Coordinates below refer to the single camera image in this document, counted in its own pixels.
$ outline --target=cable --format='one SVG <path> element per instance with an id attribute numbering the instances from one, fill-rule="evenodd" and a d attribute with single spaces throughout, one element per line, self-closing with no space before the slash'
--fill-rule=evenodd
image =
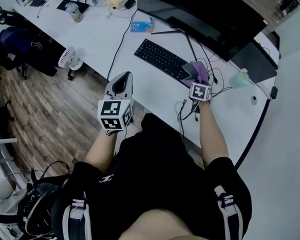
<path id="1" fill-rule="evenodd" d="M 39 14 L 41 12 L 41 10 L 45 7 L 45 5 L 49 2 L 50 0 L 45 1 L 45 3 L 42 5 L 42 7 L 40 8 L 40 10 L 38 11 L 38 14 L 36 15 L 36 18 L 39 18 Z"/>
<path id="2" fill-rule="evenodd" d="M 182 110 L 184 109 L 186 103 L 187 103 L 187 100 L 184 99 L 183 103 L 182 103 L 182 107 L 181 107 L 180 112 L 179 112 L 179 114 L 177 116 L 177 119 L 176 119 L 178 122 L 186 120 L 196 110 L 197 106 L 199 105 L 198 100 L 193 100 L 192 101 L 192 108 L 191 108 L 190 113 L 185 118 L 182 118 L 181 113 L 182 113 Z"/>
<path id="3" fill-rule="evenodd" d="M 231 65 L 232 67 L 234 67 L 236 70 L 238 70 L 238 71 L 240 72 L 240 69 L 239 69 L 239 68 L 237 68 L 237 67 L 235 67 L 234 65 L 232 65 L 231 60 L 229 60 L 229 63 L 230 63 L 230 65 Z"/>
<path id="4" fill-rule="evenodd" d="M 65 164 L 65 166 L 66 166 L 66 168 L 67 168 L 67 170 L 68 170 L 68 173 L 67 173 L 66 175 L 69 175 L 69 174 L 70 174 L 70 167 L 69 167 L 69 165 L 68 165 L 66 162 L 64 162 L 64 161 L 55 161 L 55 162 L 51 163 L 51 164 L 44 170 L 44 172 L 43 172 L 43 174 L 41 175 L 40 179 L 37 181 L 36 186 L 31 190 L 31 194 L 32 194 L 34 191 L 36 191 L 36 189 L 39 187 L 39 185 L 40 185 L 40 183 L 41 183 L 41 180 L 45 177 L 45 175 L 46 175 L 48 169 L 49 169 L 52 165 L 57 164 L 57 163 Z"/>
<path id="5" fill-rule="evenodd" d="M 267 47 L 262 47 L 263 49 L 267 49 L 268 50 L 268 54 L 270 56 L 270 50 Z"/>
<path id="6" fill-rule="evenodd" d="M 200 47 L 201 47 L 202 51 L 204 52 L 204 54 L 205 54 L 206 58 L 208 59 L 208 61 L 209 61 L 209 64 L 210 64 L 210 68 L 211 68 L 211 70 L 212 70 L 212 66 L 211 66 L 211 63 L 210 63 L 209 57 L 208 57 L 208 55 L 207 55 L 207 53 L 206 53 L 205 49 L 202 47 L 201 43 L 200 43 L 198 40 L 196 40 L 196 41 L 197 41 L 197 43 L 200 45 Z M 215 73 L 214 73 L 214 71 L 213 71 L 213 70 L 212 70 L 212 76 L 213 76 L 213 81 L 214 81 L 214 82 L 215 82 L 215 84 L 217 85 L 217 84 L 218 84 L 218 79 L 216 78 L 216 76 L 215 76 Z"/>
<path id="7" fill-rule="evenodd" d="M 216 54 L 216 53 L 212 54 L 212 56 L 209 58 L 209 61 L 210 61 L 210 62 L 218 62 L 218 61 L 221 60 L 221 56 L 220 56 L 220 55 L 218 55 L 218 56 L 219 56 L 219 59 L 217 59 L 217 60 L 210 60 L 215 54 Z"/>
<path id="8" fill-rule="evenodd" d="M 254 83 L 254 82 L 251 82 L 251 81 L 249 81 L 250 82 L 250 84 L 253 84 L 253 85 L 256 85 L 256 86 L 258 86 L 262 91 L 263 91 L 263 93 L 264 93 L 264 95 L 267 97 L 267 99 L 268 100 L 272 100 L 272 98 L 271 97 L 269 97 L 268 96 L 268 94 L 266 93 L 266 91 L 265 91 L 265 89 L 263 89 L 262 87 L 260 87 L 260 85 L 259 84 L 257 84 L 257 83 Z"/>
<path id="9" fill-rule="evenodd" d="M 186 101 L 186 100 L 184 100 L 183 102 L 178 101 L 177 103 L 174 104 L 174 111 L 175 111 L 175 113 L 177 114 L 177 119 L 176 119 L 176 120 L 179 122 L 180 135 L 181 135 L 181 140 L 182 140 L 182 145 L 183 145 L 183 146 L 185 146 L 185 143 L 184 143 L 185 130 L 184 130 L 184 125 L 183 125 L 182 121 L 179 120 L 179 117 L 182 116 L 182 110 L 183 110 L 183 108 L 184 108 L 184 106 L 185 106 L 185 104 L 186 104 L 185 102 L 187 102 L 187 101 Z M 177 109 L 176 109 L 176 105 L 177 105 L 178 103 L 181 103 L 181 104 L 182 104 L 181 109 L 180 109 L 179 112 L 178 112 Z"/>
<path id="10" fill-rule="evenodd" d="M 134 16 L 135 16 L 136 12 L 137 12 L 137 10 L 135 10 L 135 12 L 133 13 L 133 15 L 132 15 L 132 17 L 131 17 L 131 20 L 130 20 L 130 24 L 129 24 L 128 28 L 126 29 L 126 31 L 124 32 L 124 34 L 123 34 L 123 36 L 122 36 L 121 43 L 120 43 L 118 49 L 117 49 L 116 52 L 115 52 L 115 55 L 114 55 L 114 57 L 113 57 L 112 64 L 111 64 L 111 66 L 110 66 L 108 75 L 107 75 L 107 77 L 106 77 L 107 83 L 109 83 L 109 76 L 110 76 L 111 69 L 112 69 L 112 67 L 113 67 L 113 65 L 114 65 L 114 63 L 115 63 L 117 54 L 118 54 L 118 52 L 119 52 L 119 50 L 120 50 L 120 47 L 121 47 L 121 45 L 122 45 L 122 43 L 123 43 L 123 41 L 124 41 L 124 38 L 125 38 L 126 33 L 127 33 L 128 29 L 130 28 L 131 22 L 132 22 L 132 20 L 133 20 L 133 18 L 134 18 Z"/>
<path id="11" fill-rule="evenodd" d="M 221 94 L 221 93 L 223 93 L 223 92 L 225 92 L 225 91 L 228 91 L 228 90 L 232 89 L 231 86 L 225 88 L 225 80 L 224 80 L 224 76 L 222 75 L 222 72 L 221 72 L 221 70 L 220 70 L 219 68 L 213 68 L 213 69 L 209 70 L 209 71 L 208 71 L 208 74 L 209 74 L 210 71 L 213 72 L 214 70 L 219 70 L 219 72 L 220 72 L 220 75 L 221 75 L 221 78 L 222 78 L 222 89 L 221 89 L 220 91 L 216 92 L 216 93 L 213 93 L 213 92 L 212 92 L 212 93 L 211 93 L 211 94 L 212 94 L 212 97 L 216 97 L 216 96 L 218 96 L 219 94 Z"/>
<path id="12" fill-rule="evenodd" d="M 190 38 L 189 38 L 189 36 L 187 35 L 187 33 L 184 33 L 184 34 L 185 34 L 186 40 L 188 41 L 188 44 L 189 44 L 189 46 L 190 46 L 190 49 L 191 49 L 191 52 L 192 52 L 192 54 L 193 54 L 194 60 L 197 62 L 198 59 L 197 59 L 197 56 L 196 56 L 196 54 L 195 54 L 194 48 L 192 47 Z"/>
<path id="13" fill-rule="evenodd" d="M 44 172 L 43 170 L 35 170 L 35 172 Z M 14 173 L 14 172 L 10 172 L 10 173 L 7 173 L 6 175 L 4 175 L 4 177 L 6 177 L 6 176 L 10 176 L 10 175 L 16 175 L 16 174 L 25 174 L 25 173 L 31 173 L 31 171 L 30 170 L 25 170 L 24 172 L 16 172 L 16 173 Z"/>
<path id="14" fill-rule="evenodd" d="M 124 139 L 126 139 L 126 137 L 127 137 L 127 134 L 128 134 L 128 126 L 131 124 L 131 120 L 129 121 L 128 125 L 126 126 Z"/>

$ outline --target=desk edge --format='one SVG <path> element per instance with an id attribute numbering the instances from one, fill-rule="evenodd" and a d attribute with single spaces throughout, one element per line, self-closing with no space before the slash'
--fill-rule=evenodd
<path id="1" fill-rule="evenodd" d="M 265 102 L 265 105 L 264 105 L 264 109 L 262 111 L 262 114 L 261 114 L 261 117 L 259 119 L 259 122 L 258 124 L 256 125 L 256 128 L 251 136 L 251 139 L 249 140 L 248 144 L 246 145 L 242 155 L 240 156 L 238 162 L 236 162 L 235 164 L 235 168 L 238 170 L 240 165 L 243 163 L 244 159 L 246 158 L 247 154 L 249 153 L 253 143 L 255 142 L 255 139 L 259 133 L 259 130 L 264 122 L 264 119 L 266 117 L 266 114 L 267 114 L 267 111 L 268 111 L 268 107 L 269 107 L 269 104 L 270 104 L 270 99 L 267 99 L 266 102 Z"/>

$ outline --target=wrist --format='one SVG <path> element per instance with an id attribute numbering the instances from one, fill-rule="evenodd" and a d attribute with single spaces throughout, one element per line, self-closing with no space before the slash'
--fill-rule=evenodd
<path id="1" fill-rule="evenodd" d="M 206 108 L 210 108 L 210 102 L 209 101 L 200 101 L 200 103 L 199 103 L 200 111 L 203 111 Z"/>

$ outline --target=computer monitor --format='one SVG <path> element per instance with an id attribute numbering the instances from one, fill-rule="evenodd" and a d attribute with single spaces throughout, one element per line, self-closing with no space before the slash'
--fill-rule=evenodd
<path id="1" fill-rule="evenodd" d="M 229 61 L 267 22 L 243 0 L 138 0 L 138 10 L 185 31 Z"/>
<path id="2" fill-rule="evenodd" d="M 257 41 L 249 42 L 231 60 L 240 68 L 247 70 L 254 83 L 277 76 L 278 65 L 270 57 L 270 50 L 265 50 Z"/>

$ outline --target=purple cloth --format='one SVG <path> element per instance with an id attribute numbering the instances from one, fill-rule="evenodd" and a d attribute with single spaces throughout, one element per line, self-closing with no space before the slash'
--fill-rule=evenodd
<path id="1" fill-rule="evenodd" d="M 192 82 L 200 84 L 209 84 L 208 72 L 205 68 L 205 65 L 201 61 L 190 62 L 183 68 L 190 77 L 185 80 L 181 80 L 186 86 L 190 88 Z"/>
<path id="2" fill-rule="evenodd" d="M 205 68 L 205 65 L 201 61 L 195 61 L 191 63 L 196 71 L 199 73 L 199 76 L 197 80 L 199 81 L 200 84 L 208 84 L 209 79 L 208 79 L 208 72 Z"/>

